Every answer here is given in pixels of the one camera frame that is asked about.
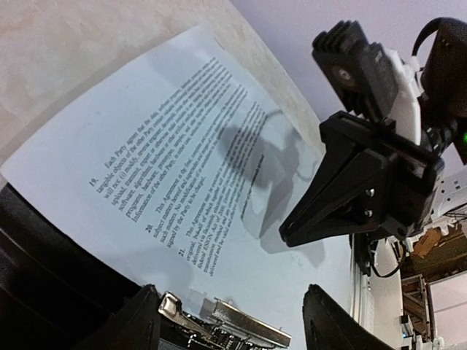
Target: white paper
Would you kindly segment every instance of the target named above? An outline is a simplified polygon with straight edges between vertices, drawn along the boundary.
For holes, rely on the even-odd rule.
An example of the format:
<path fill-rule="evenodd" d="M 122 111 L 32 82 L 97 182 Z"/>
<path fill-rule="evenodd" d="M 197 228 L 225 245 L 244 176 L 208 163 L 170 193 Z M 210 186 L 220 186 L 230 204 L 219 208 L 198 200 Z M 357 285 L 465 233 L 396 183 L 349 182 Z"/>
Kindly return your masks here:
<path fill-rule="evenodd" d="M 308 285 L 332 286 L 341 304 L 351 290 L 347 238 L 289 249 L 279 237 L 320 158 L 213 34 L 196 27 L 68 105 L 1 173 L 136 283 L 171 290 L 195 315 L 204 299 L 230 301 L 290 333 L 291 349 L 305 349 Z"/>

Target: cable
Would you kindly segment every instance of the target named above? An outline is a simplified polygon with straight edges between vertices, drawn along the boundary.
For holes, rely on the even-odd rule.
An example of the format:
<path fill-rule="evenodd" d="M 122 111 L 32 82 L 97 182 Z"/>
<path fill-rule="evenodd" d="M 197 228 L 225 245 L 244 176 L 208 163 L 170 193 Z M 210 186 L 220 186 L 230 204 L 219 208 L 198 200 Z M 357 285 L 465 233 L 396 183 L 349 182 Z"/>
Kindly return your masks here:
<path fill-rule="evenodd" d="M 428 38 L 431 34 L 433 34 L 435 31 L 438 30 L 439 25 L 441 24 L 441 21 L 443 20 L 443 17 L 440 18 L 435 18 L 434 20 L 431 20 L 418 34 L 417 40 L 415 40 L 414 44 L 414 49 L 412 51 L 412 56 L 416 56 L 418 54 L 418 49 L 422 45 L 422 43 Z"/>
<path fill-rule="evenodd" d="M 402 245 L 402 257 L 401 259 L 398 261 L 398 264 L 397 266 L 395 267 L 394 270 L 392 270 L 391 272 L 389 272 L 388 274 L 386 275 L 381 275 L 376 266 L 374 265 L 374 259 L 371 259 L 371 262 L 370 262 L 370 265 L 371 265 L 371 269 L 373 270 L 374 274 L 377 275 L 378 277 L 380 277 L 381 279 L 387 279 L 391 276 L 393 276 L 397 271 L 399 271 L 402 267 L 402 265 L 404 264 L 405 260 L 406 260 L 406 254 L 407 254 L 407 248 L 406 248 L 406 245 L 402 242 L 402 241 L 399 241 L 399 244 Z M 368 253 L 371 255 L 371 249 L 370 249 L 370 246 L 368 245 Z"/>

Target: metal clip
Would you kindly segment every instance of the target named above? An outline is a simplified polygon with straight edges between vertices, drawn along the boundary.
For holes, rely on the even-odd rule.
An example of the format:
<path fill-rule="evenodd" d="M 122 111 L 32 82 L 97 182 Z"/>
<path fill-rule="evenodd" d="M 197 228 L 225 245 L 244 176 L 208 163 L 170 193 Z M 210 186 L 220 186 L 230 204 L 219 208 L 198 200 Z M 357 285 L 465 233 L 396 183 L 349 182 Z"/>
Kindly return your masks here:
<path fill-rule="evenodd" d="M 170 292 L 166 292 L 163 295 L 161 305 L 159 306 L 159 314 L 167 317 L 179 326 L 199 333 L 206 339 L 211 338 L 211 334 L 209 332 L 183 314 L 182 301 L 176 295 L 173 295 Z"/>
<path fill-rule="evenodd" d="M 216 300 L 211 317 L 221 322 L 224 326 L 245 333 L 260 341 L 265 341 L 281 348 L 287 348 L 290 345 L 290 335 L 245 314 L 224 301 Z"/>

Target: paragraph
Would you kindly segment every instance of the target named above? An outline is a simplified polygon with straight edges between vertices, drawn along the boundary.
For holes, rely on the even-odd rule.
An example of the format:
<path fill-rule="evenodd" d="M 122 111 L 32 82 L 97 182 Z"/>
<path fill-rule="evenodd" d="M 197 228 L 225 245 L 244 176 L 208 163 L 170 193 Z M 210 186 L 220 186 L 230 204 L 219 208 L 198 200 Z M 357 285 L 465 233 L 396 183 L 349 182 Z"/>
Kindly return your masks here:
<path fill-rule="evenodd" d="M 118 211 L 138 222 L 167 173 L 231 89 L 231 78 L 217 59 L 211 59 L 113 152 L 104 163 L 107 175 L 92 178 L 89 185 Z"/>

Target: beige surface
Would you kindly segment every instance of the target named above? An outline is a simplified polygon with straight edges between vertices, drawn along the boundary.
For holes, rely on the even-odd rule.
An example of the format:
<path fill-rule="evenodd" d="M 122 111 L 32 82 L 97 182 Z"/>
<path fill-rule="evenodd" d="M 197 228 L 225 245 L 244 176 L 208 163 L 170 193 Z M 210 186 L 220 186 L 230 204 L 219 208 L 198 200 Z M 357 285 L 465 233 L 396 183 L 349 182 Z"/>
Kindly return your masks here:
<path fill-rule="evenodd" d="M 307 142 L 324 150 L 311 107 L 226 0 L 2 0 L 0 163 L 81 93 L 199 23 L 215 30 Z"/>

